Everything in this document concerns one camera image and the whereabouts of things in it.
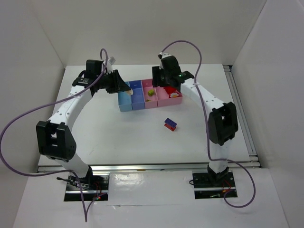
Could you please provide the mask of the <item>white lego brick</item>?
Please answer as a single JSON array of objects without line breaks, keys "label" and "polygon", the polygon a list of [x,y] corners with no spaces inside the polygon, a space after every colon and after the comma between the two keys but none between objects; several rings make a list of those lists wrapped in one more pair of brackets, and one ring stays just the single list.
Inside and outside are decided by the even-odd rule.
[{"label": "white lego brick", "polygon": [[133,90],[130,89],[130,90],[126,91],[126,93],[127,93],[128,95],[133,95]]}]

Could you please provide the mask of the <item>red lego brick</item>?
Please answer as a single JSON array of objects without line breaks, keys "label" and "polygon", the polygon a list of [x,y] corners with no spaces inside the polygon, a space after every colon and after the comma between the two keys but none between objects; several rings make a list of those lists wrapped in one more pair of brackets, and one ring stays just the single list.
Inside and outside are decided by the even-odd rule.
[{"label": "red lego brick", "polygon": [[164,90],[166,91],[167,94],[171,94],[171,93],[174,93],[176,91],[175,88],[171,87],[171,86],[166,86],[164,87]]}]

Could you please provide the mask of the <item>yellow green lego block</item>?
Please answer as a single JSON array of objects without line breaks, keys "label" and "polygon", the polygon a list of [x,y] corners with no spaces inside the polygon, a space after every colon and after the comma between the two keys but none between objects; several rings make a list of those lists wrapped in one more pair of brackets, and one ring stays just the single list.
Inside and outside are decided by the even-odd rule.
[{"label": "yellow green lego block", "polygon": [[155,93],[155,91],[153,89],[151,89],[151,90],[148,91],[147,94],[148,94],[148,96],[153,96],[154,93]]}]

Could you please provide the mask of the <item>red white lego piece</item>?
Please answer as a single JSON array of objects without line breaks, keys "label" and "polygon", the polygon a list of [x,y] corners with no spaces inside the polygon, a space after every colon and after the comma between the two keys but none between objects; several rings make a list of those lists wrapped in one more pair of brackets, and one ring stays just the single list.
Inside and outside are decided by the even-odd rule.
[{"label": "red white lego piece", "polygon": [[179,95],[179,93],[177,93],[177,92],[173,92],[173,93],[170,93],[169,94],[169,98],[176,98],[176,97],[179,97],[180,95]]}]

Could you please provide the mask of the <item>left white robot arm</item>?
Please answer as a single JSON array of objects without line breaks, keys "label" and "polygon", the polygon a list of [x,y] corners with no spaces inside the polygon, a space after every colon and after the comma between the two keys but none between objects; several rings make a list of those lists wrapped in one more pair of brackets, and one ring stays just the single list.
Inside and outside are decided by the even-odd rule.
[{"label": "left white robot arm", "polygon": [[66,170],[73,172],[73,180],[81,186],[93,187],[103,179],[93,175],[92,168],[76,153],[76,141],[72,128],[85,105],[100,89],[109,94],[130,91],[118,70],[113,69],[115,59],[87,60],[86,68],[73,81],[67,99],[47,120],[36,125],[39,153],[55,160]]}]

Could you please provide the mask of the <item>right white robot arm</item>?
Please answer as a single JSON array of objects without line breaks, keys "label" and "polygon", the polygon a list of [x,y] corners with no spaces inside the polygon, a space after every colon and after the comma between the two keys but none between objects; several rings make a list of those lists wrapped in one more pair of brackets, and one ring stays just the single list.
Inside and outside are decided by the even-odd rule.
[{"label": "right white robot arm", "polygon": [[230,146],[238,131],[236,106],[218,99],[198,83],[195,75],[182,71],[175,56],[160,53],[158,58],[160,65],[152,67],[152,85],[173,87],[203,110],[209,158],[207,177],[218,186],[228,175]]}]

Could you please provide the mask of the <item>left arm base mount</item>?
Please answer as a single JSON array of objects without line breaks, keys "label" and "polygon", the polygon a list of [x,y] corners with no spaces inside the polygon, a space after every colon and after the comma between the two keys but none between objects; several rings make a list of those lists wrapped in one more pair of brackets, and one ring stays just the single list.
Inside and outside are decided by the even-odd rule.
[{"label": "left arm base mount", "polygon": [[[84,201],[108,201],[108,188],[109,188],[109,175],[99,175],[95,176],[93,183],[91,184],[81,184],[83,191]],[[57,177],[58,181],[64,181],[66,183],[64,201],[65,202],[76,202],[81,201],[81,193],[79,188],[79,183],[76,178],[69,175],[68,178]]]}]

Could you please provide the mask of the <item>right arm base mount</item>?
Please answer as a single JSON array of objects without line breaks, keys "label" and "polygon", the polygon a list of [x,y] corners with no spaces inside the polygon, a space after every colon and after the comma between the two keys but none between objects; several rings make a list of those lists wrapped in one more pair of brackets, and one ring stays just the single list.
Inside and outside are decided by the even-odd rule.
[{"label": "right arm base mount", "polygon": [[195,199],[237,198],[236,184],[232,172],[217,184],[212,184],[207,173],[193,173],[189,184],[194,187]]}]

